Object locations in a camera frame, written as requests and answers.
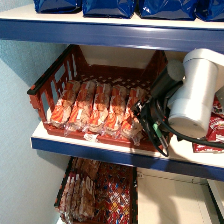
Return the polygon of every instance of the packaged food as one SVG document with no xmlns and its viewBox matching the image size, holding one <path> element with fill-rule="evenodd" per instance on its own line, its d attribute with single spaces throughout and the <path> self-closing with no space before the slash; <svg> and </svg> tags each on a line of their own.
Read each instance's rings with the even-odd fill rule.
<svg viewBox="0 0 224 224">
<path fill-rule="evenodd" d="M 139 145 L 140 139 L 142 137 L 142 126 L 138 119 L 134 117 L 133 112 L 131 111 L 131 107 L 139 100 L 143 102 L 145 94 L 145 90 L 141 89 L 140 87 L 132 88 L 130 90 L 124 120 L 121 126 L 121 135 L 125 138 L 132 139 L 135 145 Z"/>
<path fill-rule="evenodd" d="M 205 140 L 209 142 L 220 142 L 224 143 L 224 119 L 219 115 L 211 115 L 209 122 L 209 129 Z M 215 148 L 211 146 L 193 144 L 194 152 L 222 152 L 223 149 Z"/>
<path fill-rule="evenodd" d="M 83 0 L 83 15 L 90 17 L 130 18 L 137 0 Z"/>
<path fill-rule="evenodd" d="M 104 132 L 113 137 L 118 137 L 121 123 L 124 118 L 127 89 L 123 86 L 114 86 L 110 100 L 109 115 L 104 125 Z"/>
<path fill-rule="evenodd" d="M 199 0 L 196 15 L 204 21 L 224 21 L 223 0 Z"/>
<path fill-rule="evenodd" d="M 84 126 L 88 124 L 92 112 L 95 88 L 96 83 L 94 81 L 84 82 L 81 85 L 78 97 L 66 125 L 65 135 L 69 131 L 81 131 Z"/>
<path fill-rule="evenodd" d="M 100 162 L 96 160 L 85 159 L 82 164 L 82 171 L 90 177 L 91 180 L 96 179 L 96 175 L 100 166 Z"/>
<path fill-rule="evenodd" d="M 50 118 L 50 123 L 53 126 L 61 128 L 68 121 L 79 89 L 80 83 L 77 81 L 68 81 L 65 84 L 62 96 L 56 103 Z"/>
<path fill-rule="evenodd" d="M 197 2 L 198 0 L 139 0 L 139 12 L 142 18 L 195 20 Z"/>
<path fill-rule="evenodd" d="M 58 207 L 58 210 L 61 214 L 65 214 L 65 211 L 66 211 L 66 199 L 67 199 L 67 193 L 68 193 L 68 190 L 69 190 L 70 182 L 71 182 L 71 177 L 68 176 L 68 179 L 67 179 L 62 197 L 61 197 L 60 205 Z"/>
<path fill-rule="evenodd" d="M 81 189 L 82 189 L 81 183 L 82 183 L 81 175 L 76 174 L 72 201 L 71 201 L 71 209 L 70 209 L 73 219 L 76 219 L 76 220 L 79 218 L 78 211 L 79 211 L 79 206 L 81 203 Z"/>
<path fill-rule="evenodd" d="M 65 219 L 68 223 L 73 223 L 73 216 L 71 213 L 71 202 L 72 202 L 74 185 L 75 185 L 75 174 L 71 173 L 71 182 L 66 196 L 66 209 L 65 209 Z"/>
<path fill-rule="evenodd" d="M 95 184 L 86 176 L 82 180 L 81 203 L 79 207 L 79 221 L 92 219 L 95 210 Z"/>
<path fill-rule="evenodd" d="M 34 0 L 39 13 L 66 13 L 81 9 L 81 0 Z"/>
<path fill-rule="evenodd" d="M 110 84 L 97 83 L 93 111 L 87 127 L 88 130 L 101 134 L 104 122 L 108 116 L 110 94 Z"/>
</svg>

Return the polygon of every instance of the shelf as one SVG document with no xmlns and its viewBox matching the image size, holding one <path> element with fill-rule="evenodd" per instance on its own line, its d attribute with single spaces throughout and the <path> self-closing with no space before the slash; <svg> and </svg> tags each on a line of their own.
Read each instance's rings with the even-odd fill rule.
<svg viewBox="0 0 224 224">
<path fill-rule="evenodd" d="M 49 135 L 42 122 L 31 137 L 33 149 L 224 181 L 223 153 L 193 153 L 191 143 L 171 139 L 170 157 L 157 152 Z"/>
<path fill-rule="evenodd" d="M 138 222 L 149 220 L 151 224 L 219 223 L 207 185 L 173 180 L 165 174 L 164 178 L 148 174 L 138 178 Z"/>
<path fill-rule="evenodd" d="M 224 53 L 224 23 L 83 18 L 77 14 L 37 14 L 34 5 L 0 13 L 0 39 Z"/>
</svg>

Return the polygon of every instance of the plastic crate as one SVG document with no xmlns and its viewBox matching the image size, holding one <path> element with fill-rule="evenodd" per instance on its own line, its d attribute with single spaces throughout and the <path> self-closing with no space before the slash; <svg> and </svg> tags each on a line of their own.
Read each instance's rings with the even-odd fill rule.
<svg viewBox="0 0 224 224">
<path fill-rule="evenodd" d="M 48 134 L 56 136 L 64 136 L 64 130 L 58 129 L 47 123 L 46 113 L 42 95 L 46 95 L 48 106 L 53 112 L 55 103 L 53 99 L 52 84 L 57 92 L 57 98 L 60 97 L 64 84 L 71 79 L 77 81 L 97 80 L 101 83 L 110 83 L 113 85 L 122 85 L 127 88 L 141 87 L 150 91 L 150 86 L 164 69 L 167 64 L 167 59 L 164 51 L 155 51 L 150 62 L 145 69 L 117 67 L 107 65 L 89 65 L 85 57 L 77 45 L 70 45 L 60 55 L 60 57 L 51 65 L 50 68 L 37 80 L 37 82 L 28 90 L 30 103 L 34 109 L 38 110 L 39 116 L 43 122 Z M 65 72 L 57 80 L 58 71 L 64 67 Z M 70 132 L 67 137 L 84 140 L 84 133 L 75 131 Z M 117 146 L 125 146 L 130 148 L 142 149 L 147 151 L 155 151 L 152 143 L 144 137 L 140 146 L 135 146 L 128 139 L 114 139 L 109 136 L 98 136 L 97 139 L 101 143 L 112 144 Z"/>
</svg>

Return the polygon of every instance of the blue shelf edge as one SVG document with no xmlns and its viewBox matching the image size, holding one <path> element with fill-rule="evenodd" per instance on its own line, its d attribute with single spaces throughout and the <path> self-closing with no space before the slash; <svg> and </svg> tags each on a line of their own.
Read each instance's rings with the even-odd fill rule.
<svg viewBox="0 0 224 224">
<path fill-rule="evenodd" d="M 69 156 L 224 181 L 224 168 L 31 137 L 32 148 Z"/>
<path fill-rule="evenodd" d="M 224 53 L 224 29 L 0 19 L 0 39 Z"/>
</svg>

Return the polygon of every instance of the blue package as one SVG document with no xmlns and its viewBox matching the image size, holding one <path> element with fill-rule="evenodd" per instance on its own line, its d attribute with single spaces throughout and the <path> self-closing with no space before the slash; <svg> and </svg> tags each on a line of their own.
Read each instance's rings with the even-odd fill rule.
<svg viewBox="0 0 224 224">
<path fill-rule="evenodd" d="M 196 15 L 204 21 L 224 22 L 224 0 L 199 0 Z"/>
<path fill-rule="evenodd" d="M 82 0 L 34 0 L 39 13 L 66 13 L 81 10 Z"/>
<path fill-rule="evenodd" d="M 139 0 L 142 18 L 195 20 L 198 0 Z"/>
<path fill-rule="evenodd" d="M 83 15 L 88 17 L 130 18 L 136 0 L 83 0 Z"/>
</svg>

